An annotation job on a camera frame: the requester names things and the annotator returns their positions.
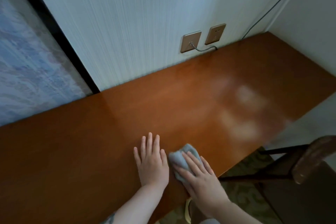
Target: gray cable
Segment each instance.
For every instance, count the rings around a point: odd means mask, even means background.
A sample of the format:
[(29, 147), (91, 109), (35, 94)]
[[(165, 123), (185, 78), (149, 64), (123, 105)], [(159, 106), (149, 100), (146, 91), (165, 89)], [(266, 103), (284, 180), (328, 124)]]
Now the gray cable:
[(199, 52), (205, 52), (205, 51), (207, 51), (207, 50), (210, 50), (211, 48), (215, 48), (216, 50), (218, 50), (218, 48), (217, 48), (216, 46), (210, 46), (209, 48), (206, 48), (205, 50), (199, 50), (199, 49), (197, 49), (197, 48), (195, 47), (195, 45), (194, 45), (193, 42), (190, 42), (189, 45), (191, 45), (192, 47), (194, 47), (195, 50), (196, 50), (196, 51), (199, 51)]
[(244, 38), (245, 38), (245, 36), (250, 32), (250, 30), (252, 29), (252, 28), (254, 28), (254, 26), (255, 25), (257, 25), (258, 23), (259, 23), (259, 21), (261, 21), (277, 4), (279, 4), (279, 2), (280, 2), (281, 0), (278, 0), (276, 3), (275, 3), (275, 5), (273, 5), (272, 6), (272, 8), (271, 9), (269, 9), (268, 11), (267, 11), (267, 13), (265, 13), (264, 14), (264, 16), (263, 17), (261, 17), (256, 23), (254, 23), (253, 24), (253, 26), (252, 27), (250, 27), (250, 29), (246, 32), (246, 34), (241, 38), (241, 40), (243, 40)]

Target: hand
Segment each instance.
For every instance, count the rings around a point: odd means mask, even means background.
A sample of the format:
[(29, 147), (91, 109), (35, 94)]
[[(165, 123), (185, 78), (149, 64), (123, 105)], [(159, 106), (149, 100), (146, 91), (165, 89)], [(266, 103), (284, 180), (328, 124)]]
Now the hand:
[(134, 158), (141, 185), (154, 186), (163, 192), (169, 182), (167, 155), (164, 149), (160, 150), (159, 135), (156, 135), (153, 145), (152, 141), (152, 133), (149, 133), (146, 146), (146, 137), (143, 136), (141, 140), (141, 159), (136, 147), (134, 147)]
[(189, 184), (184, 184), (184, 186), (201, 212), (209, 218), (216, 218), (220, 208), (225, 203), (230, 202), (227, 194), (209, 163), (202, 156), (201, 160), (204, 166), (191, 152), (187, 154), (183, 152), (182, 155), (195, 176), (182, 167), (174, 165), (174, 168), (189, 182)]

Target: wall socket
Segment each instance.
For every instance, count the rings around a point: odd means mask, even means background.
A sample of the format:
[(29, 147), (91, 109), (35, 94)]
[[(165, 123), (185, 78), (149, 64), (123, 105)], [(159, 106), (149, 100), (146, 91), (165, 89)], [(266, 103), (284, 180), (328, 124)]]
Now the wall socket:
[(208, 33), (208, 37), (205, 40), (205, 45), (218, 42), (223, 34), (225, 26), (226, 24), (224, 23), (224, 24), (211, 27)]
[(194, 47), (190, 45), (190, 42), (192, 42), (197, 48), (198, 42), (201, 37), (201, 33), (202, 31), (198, 31), (195, 33), (184, 35), (182, 38), (181, 53), (188, 52), (188, 51), (195, 49)]

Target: chair backrest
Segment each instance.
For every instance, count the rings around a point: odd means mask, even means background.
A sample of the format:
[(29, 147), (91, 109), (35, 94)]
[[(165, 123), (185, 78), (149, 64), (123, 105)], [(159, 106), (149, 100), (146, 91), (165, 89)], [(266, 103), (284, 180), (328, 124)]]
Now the chair backrest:
[(314, 140), (291, 170), (294, 181), (297, 184), (303, 183), (323, 159), (334, 152), (336, 152), (336, 136), (323, 136)]

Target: forearm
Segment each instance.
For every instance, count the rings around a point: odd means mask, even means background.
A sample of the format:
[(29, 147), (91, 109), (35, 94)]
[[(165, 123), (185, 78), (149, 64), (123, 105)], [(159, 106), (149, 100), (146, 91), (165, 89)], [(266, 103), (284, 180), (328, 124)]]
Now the forearm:
[(261, 224), (230, 201), (216, 210), (214, 218), (221, 224)]
[(157, 187), (145, 185), (115, 212), (113, 224), (146, 224), (162, 197)]

